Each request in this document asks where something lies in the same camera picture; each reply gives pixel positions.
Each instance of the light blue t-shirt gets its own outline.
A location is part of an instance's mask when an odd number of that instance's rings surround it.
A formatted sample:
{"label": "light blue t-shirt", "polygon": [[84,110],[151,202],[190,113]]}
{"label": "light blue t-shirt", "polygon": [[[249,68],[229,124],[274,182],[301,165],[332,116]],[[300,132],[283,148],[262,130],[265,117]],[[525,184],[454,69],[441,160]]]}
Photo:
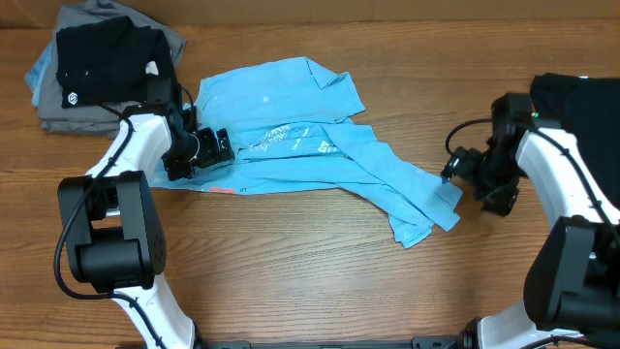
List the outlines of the light blue t-shirt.
{"label": "light blue t-shirt", "polygon": [[160,163],[151,186],[239,195],[342,188],[387,212],[405,248],[459,219],[458,187],[354,124],[364,106],[348,73],[306,57],[236,69],[204,79],[196,106],[202,125],[228,130],[234,162],[174,182]]}

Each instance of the black cloth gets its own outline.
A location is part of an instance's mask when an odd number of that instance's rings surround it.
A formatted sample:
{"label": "black cloth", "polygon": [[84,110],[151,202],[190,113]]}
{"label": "black cloth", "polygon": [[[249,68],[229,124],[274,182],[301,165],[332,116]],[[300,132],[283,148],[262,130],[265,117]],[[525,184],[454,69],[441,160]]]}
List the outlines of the black cloth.
{"label": "black cloth", "polygon": [[547,73],[532,82],[532,103],[541,115],[559,117],[577,138],[592,177],[620,207],[620,79],[581,79]]}
{"label": "black cloth", "polygon": [[121,16],[60,30],[56,34],[62,108],[94,102],[144,102],[146,64],[154,61],[159,78],[176,83],[168,40],[159,29],[136,27]]}

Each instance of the robotic arm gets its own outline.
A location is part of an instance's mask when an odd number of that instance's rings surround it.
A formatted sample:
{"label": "robotic arm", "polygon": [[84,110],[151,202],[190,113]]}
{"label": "robotic arm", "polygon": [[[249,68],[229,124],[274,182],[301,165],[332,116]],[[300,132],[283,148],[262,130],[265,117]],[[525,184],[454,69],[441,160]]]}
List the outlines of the robotic arm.
{"label": "robotic arm", "polygon": [[[217,138],[208,128],[198,130],[196,112],[181,111],[180,101],[168,86],[155,82],[149,86],[148,103],[124,111],[119,135],[102,161],[86,176],[64,179],[58,188],[66,229],[80,198],[87,194],[66,239],[73,277],[90,283],[98,294],[119,296],[110,298],[127,312],[146,348],[513,349],[540,347],[544,343],[538,345],[539,340],[555,335],[583,334],[590,340],[620,345],[620,245],[614,236],[620,211],[607,201],[588,172],[575,137],[560,129],[557,120],[536,117],[529,96],[518,94],[507,94],[493,103],[489,120],[493,135],[485,152],[462,147],[451,152],[447,146],[451,157],[442,175],[464,178],[474,186],[482,209],[503,216],[516,201],[519,179],[527,175],[532,180],[552,229],[528,273],[523,301],[498,315],[472,321],[459,336],[290,345],[203,342],[164,277],[166,243],[148,179],[159,159],[164,160],[169,179],[176,180],[193,175],[195,167],[229,161],[233,153],[226,130],[218,131]],[[567,150],[561,151],[544,136]],[[115,166],[90,190],[93,177],[118,151]],[[567,152],[594,195],[584,189]],[[600,202],[591,203],[593,197]],[[94,229],[91,224],[118,214],[121,227]],[[605,220],[615,222],[615,232]]]}

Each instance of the table top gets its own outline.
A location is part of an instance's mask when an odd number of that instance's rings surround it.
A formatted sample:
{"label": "table top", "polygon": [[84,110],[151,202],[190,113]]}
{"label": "table top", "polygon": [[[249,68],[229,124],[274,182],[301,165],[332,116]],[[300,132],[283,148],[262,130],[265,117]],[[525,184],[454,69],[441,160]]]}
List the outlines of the table top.
{"label": "table top", "polygon": [[[306,55],[352,74],[370,124],[401,159],[438,174],[446,134],[526,92],[535,74],[620,75],[620,20],[422,21],[175,28],[188,40],[179,80]],[[111,348],[141,342],[111,301],[56,287],[60,180],[83,175],[110,140],[41,130],[23,76],[48,30],[0,30],[0,348]],[[488,125],[453,146],[484,147]],[[472,189],[449,233],[404,250],[386,215],[342,190],[256,197],[153,190],[168,242],[166,277],[208,340],[404,339],[457,333],[521,298],[548,226],[522,180],[506,218]],[[65,274],[70,278],[66,261]],[[91,292],[88,285],[70,283]]]}

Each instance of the gray cloth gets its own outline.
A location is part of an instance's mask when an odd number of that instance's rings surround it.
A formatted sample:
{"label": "gray cloth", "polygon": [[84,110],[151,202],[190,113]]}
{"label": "gray cloth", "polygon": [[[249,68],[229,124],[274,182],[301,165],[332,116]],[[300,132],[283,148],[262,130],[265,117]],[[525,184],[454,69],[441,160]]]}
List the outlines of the gray cloth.
{"label": "gray cloth", "polygon": [[[62,28],[97,23],[117,16],[128,16],[138,27],[150,26],[153,29],[161,29],[170,45],[172,64],[176,67],[180,62],[185,49],[185,39],[168,27],[132,8],[109,0],[88,0],[83,4],[62,6],[54,28],[51,63],[47,67],[41,87],[38,115],[43,121],[42,128],[44,130],[107,136],[115,134],[118,129],[118,116],[101,107],[62,109],[62,87],[56,80],[56,71],[58,70],[56,33]],[[126,106],[135,103],[107,103],[107,105],[118,111],[123,111]]]}

